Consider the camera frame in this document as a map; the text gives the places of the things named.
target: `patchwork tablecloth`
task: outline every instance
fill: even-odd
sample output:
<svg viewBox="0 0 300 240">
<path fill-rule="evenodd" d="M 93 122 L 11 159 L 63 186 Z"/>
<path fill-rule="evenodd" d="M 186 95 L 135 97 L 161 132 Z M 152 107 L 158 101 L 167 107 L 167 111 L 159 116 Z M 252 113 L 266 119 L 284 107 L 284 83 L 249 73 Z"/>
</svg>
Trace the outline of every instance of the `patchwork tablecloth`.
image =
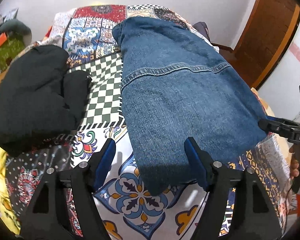
<svg viewBox="0 0 300 240">
<path fill-rule="evenodd" d="M 50 37 L 32 46 L 55 44 L 68 53 L 69 72 L 84 70 L 92 77 L 85 114 L 70 147 L 70 167 L 87 161 L 98 152 L 107 138 L 116 142 L 116 155 L 104 185 L 94 193 L 94 200 L 104 225 L 113 239 L 190 239 L 207 200 L 206 193 L 195 182 L 170 185 L 159 196 L 151 196 L 144 187 L 134 160 L 127 127 L 121 112 L 120 97 L 122 61 L 120 48 L 111 30 L 127 17 L 154 17 L 173 21 L 192 33 L 199 34 L 186 20 L 168 8 L 155 5 L 102 5 L 72 9 L 56 15 Z M 66 151 L 58 160 L 66 161 Z M 47 152 L 34 155 L 30 163 L 24 158 L 8 159 L 7 184 L 13 190 L 11 206 L 16 216 L 22 217 L 33 190 L 52 161 Z M 289 167 L 282 157 L 276 137 L 269 135 L 254 149 L 242 154 L 228 166 L 243 170 L 253 167 L 264 184 L 281 224 L 285 221 L 285 193 L 289 188 Z M 235 190 L 229 193 L 227 210 L 220 235 L 229 231 L 234 208 Z M 77 220 L 71 190 L 67 203 L 73 231 L 82 235 Z"/>
</svg>

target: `metal screw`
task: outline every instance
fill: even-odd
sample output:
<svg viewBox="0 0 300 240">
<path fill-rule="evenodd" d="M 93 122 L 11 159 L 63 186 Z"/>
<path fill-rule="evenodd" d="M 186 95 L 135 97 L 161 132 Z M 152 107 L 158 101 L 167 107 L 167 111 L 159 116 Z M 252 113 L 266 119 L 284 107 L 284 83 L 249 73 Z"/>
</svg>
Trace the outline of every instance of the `metal screw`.
<svg viewBox="0 0 300 240">
<path fill-rule="evenodd" d="M 49 169 L 47 169 L 47 173 L 48 174 L 52 174 L 54 172 L 54 168 L 49 168 Z"/>
<path fill-rule="evenodd" d="M 222 163 L 219 161 L 215 161 L 213 162 L 213 166 L 215 166 L 216 168 L 220 168 L 222 166 Z"/>
<path fill-rule="evenodd" d="M 85 168 L 88 166 L 88 163 L 87 162 L 82 162 L 82 163 L 79 163 L 79 167 L 80 168 Z"/>
<path fill-rule="evenodd" d="M 251 168 L 251 167 L 248 167 L 248 168 L 247 168 L 247 172 L 249 172 L 250 174 L 253 174 L 253 173 L 254 173 L 254 169 Z"/>
</svg>

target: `blue denim fabric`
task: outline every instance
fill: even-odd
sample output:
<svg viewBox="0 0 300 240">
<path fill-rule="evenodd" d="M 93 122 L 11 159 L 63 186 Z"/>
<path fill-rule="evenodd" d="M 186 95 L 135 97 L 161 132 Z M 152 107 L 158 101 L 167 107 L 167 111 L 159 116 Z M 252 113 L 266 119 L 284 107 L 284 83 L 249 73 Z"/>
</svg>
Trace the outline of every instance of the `blue denim fabric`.
<svg viewBox="0 0 300 240">
<path fill-rule="evenodd" d="M 151 195 L 194 179 L 186 138 L 226 163 L 266 137 L 257 98 L 204 40 L 148 17 L 128 18 L 112 34 L 123 58 L 122 113 Z"/>
</svg>

